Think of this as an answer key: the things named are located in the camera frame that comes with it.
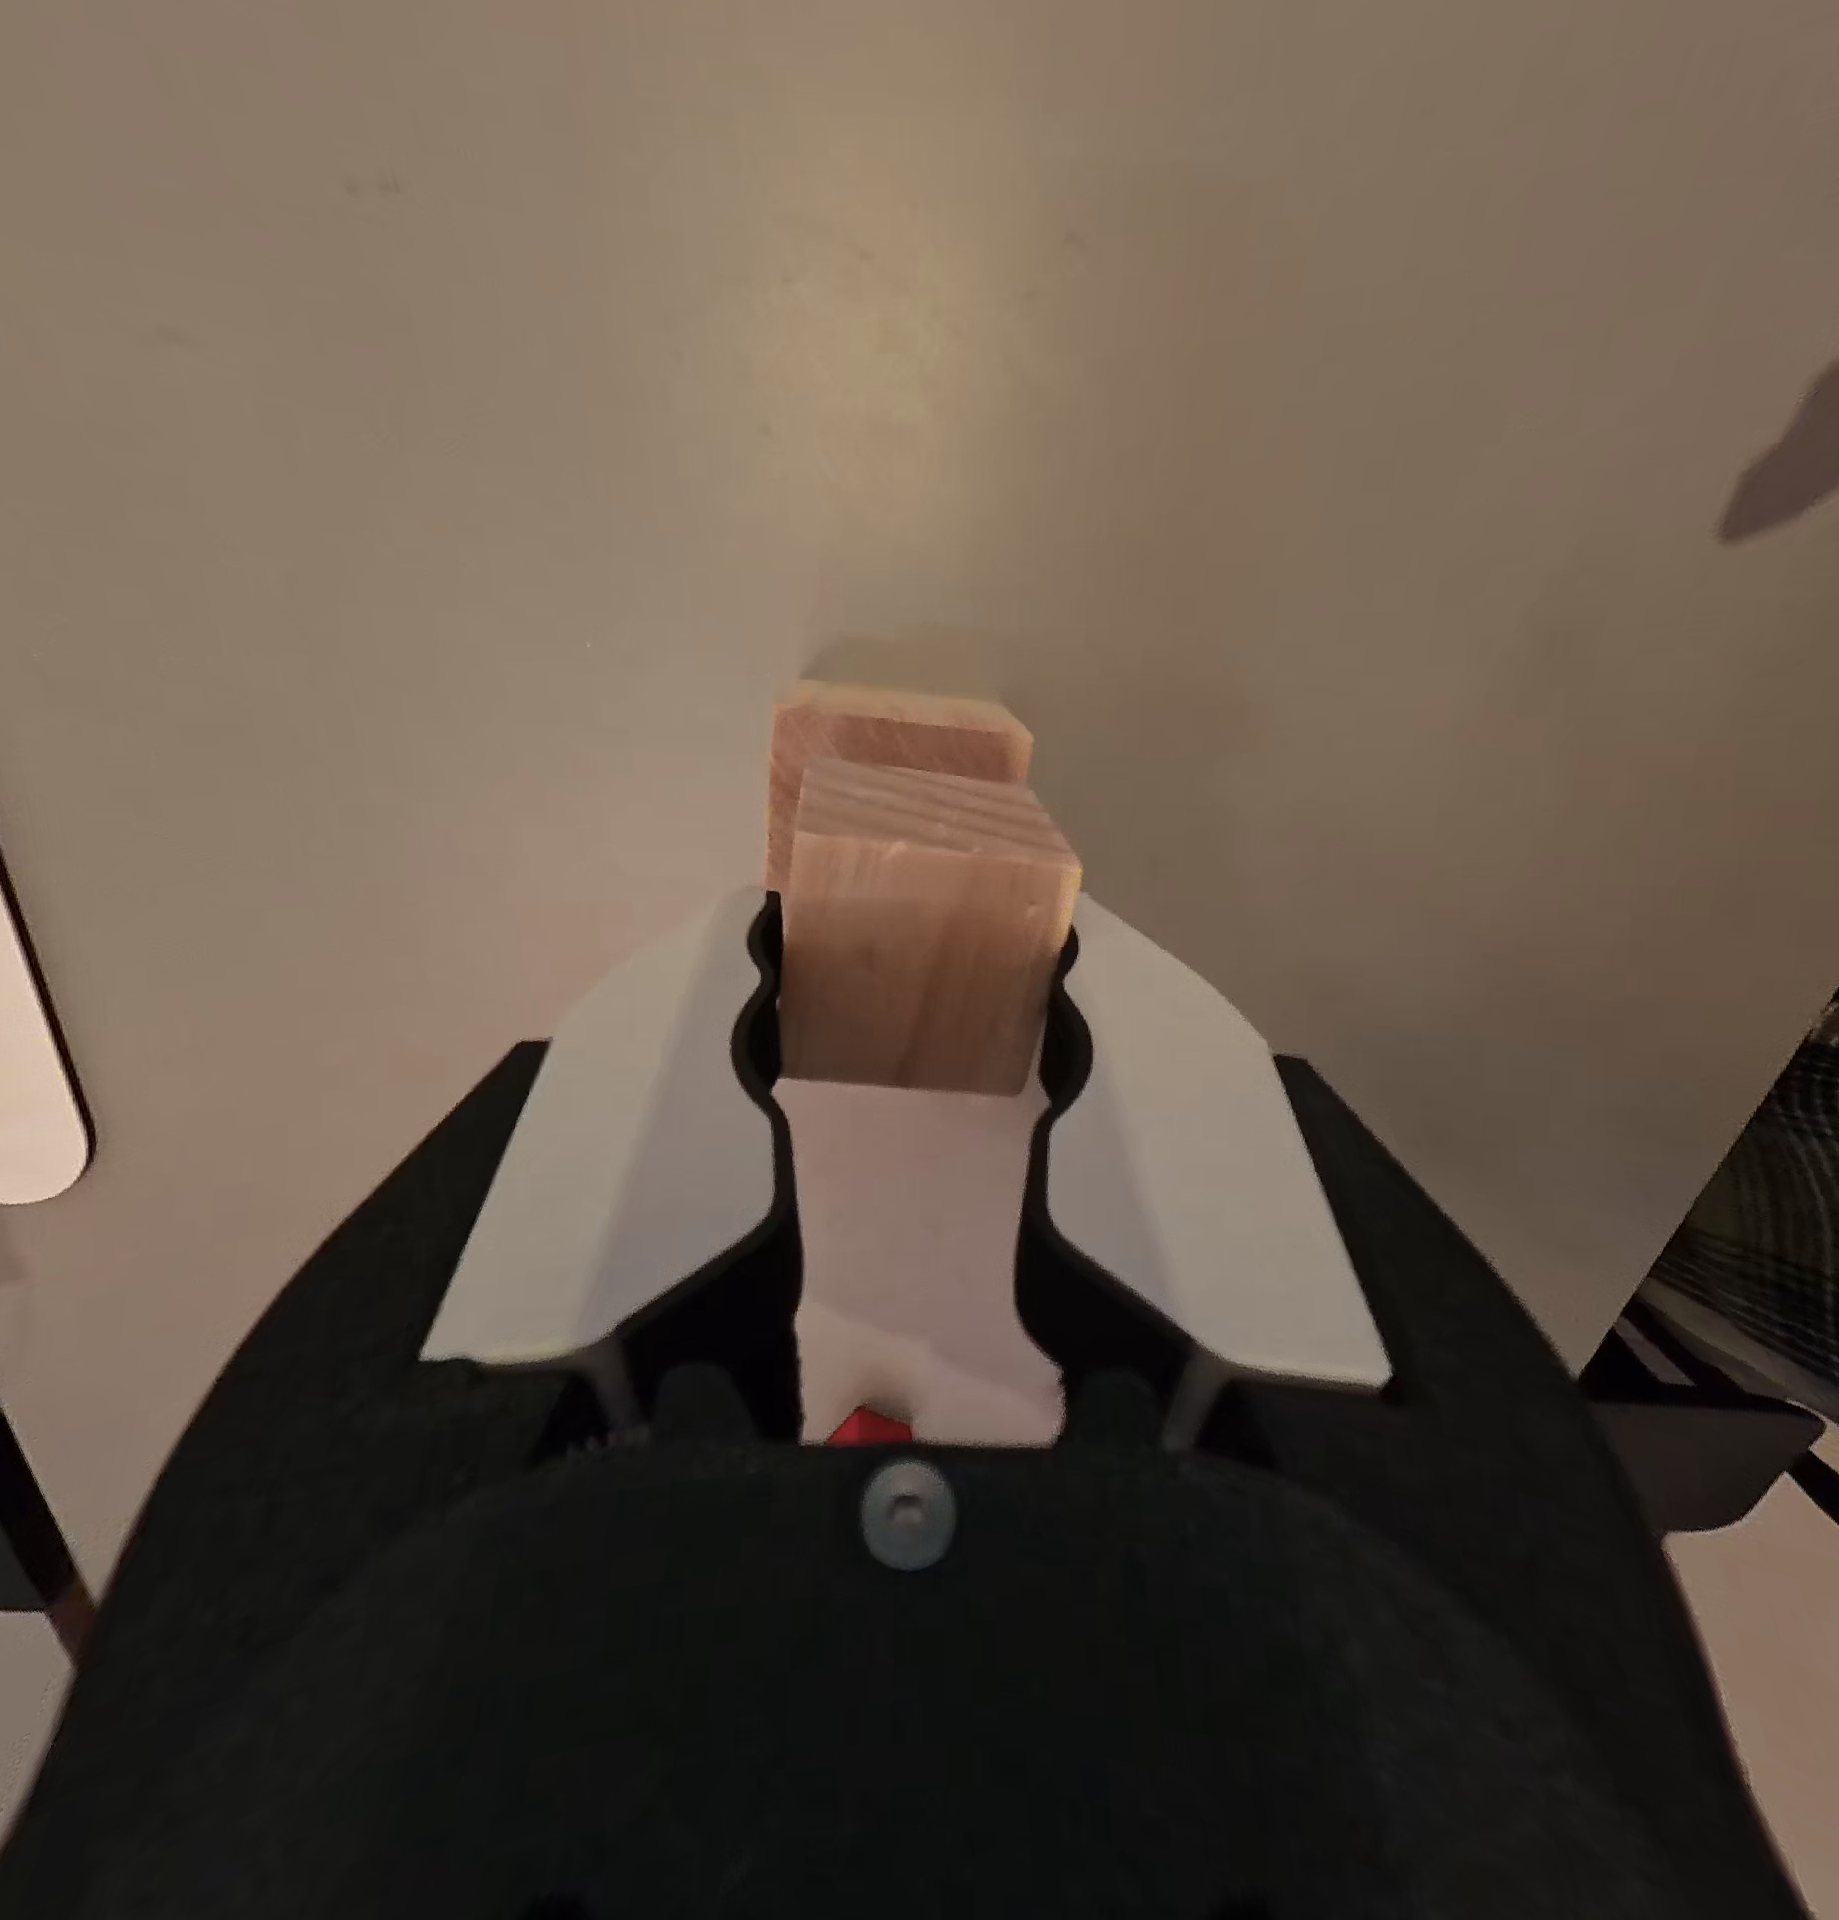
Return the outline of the white stand with wooden board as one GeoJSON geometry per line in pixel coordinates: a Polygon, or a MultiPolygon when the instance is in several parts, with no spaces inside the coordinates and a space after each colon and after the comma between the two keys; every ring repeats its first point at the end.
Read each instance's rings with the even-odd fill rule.
{"type": "Polygon", "coordinates": [[[91,1111],[0,848],[0,1209],[48,1202],[91,1163],[91,1111]]]}

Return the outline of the large natural wooden cube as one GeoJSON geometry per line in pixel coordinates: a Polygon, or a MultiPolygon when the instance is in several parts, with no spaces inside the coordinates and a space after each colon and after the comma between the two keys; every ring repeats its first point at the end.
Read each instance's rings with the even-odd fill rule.
{"type": "Polygon", "coordinates": [[[965,776],[1023,786],[1036,733],[1010,704],[980,698],[791,680],[773,709],[765,748],[765,889],[786,889],[801,779],[808,761],[965,776]]]}

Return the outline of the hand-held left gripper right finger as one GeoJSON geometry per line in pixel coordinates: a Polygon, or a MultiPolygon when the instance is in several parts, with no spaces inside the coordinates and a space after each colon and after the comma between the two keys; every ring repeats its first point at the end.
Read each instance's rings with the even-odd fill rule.
{"type": "Polygon", "coordinates": [[[1053,967],[1014,1311],[1068,1401],[1129,1369],[1191,1446],[1231,1384],[1393,1377],[1262,1032],[1080,895],[1053,967]]]}

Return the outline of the black table bracket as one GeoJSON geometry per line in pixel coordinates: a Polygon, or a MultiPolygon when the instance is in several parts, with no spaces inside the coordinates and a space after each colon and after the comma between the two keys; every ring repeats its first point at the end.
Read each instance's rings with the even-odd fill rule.
{"type": "Polygon", "coordinates": [[[1655,1541],[1743,1523],[1823,1436],[1818,1413],[1749,1395],[1642,1313],[1621,1313],[1575,1384],[1655,1541]]]}

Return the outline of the person's plaid shirt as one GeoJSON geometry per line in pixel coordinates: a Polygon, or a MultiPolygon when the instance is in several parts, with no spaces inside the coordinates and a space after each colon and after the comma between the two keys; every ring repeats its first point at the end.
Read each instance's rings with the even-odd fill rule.
{"type": "Polygon", "coordinates": [[[1642,1283],[1673,1328],[1839,1425],[1839,998],[1642,1283]]]}

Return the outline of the small natural wooden cube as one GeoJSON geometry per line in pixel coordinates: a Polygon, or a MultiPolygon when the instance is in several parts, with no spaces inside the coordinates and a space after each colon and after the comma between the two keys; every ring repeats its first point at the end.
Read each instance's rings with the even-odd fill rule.
{"type": "Polygon", "coordinates": [[[808,761],[786,867],[786,1078],[1023,1093],[1080,880],[1018,779],[808,761]]]}

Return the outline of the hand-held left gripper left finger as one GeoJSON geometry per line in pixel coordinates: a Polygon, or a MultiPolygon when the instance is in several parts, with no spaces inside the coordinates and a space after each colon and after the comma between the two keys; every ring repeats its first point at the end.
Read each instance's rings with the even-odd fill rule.
{"type": "Polygon", "coordinates": [[[421,1358],[587,1374],[610,1425],[712,1363],[758,1425],[793,1421],[780,938],[743,886],[554,1021],[421,1358]]]}

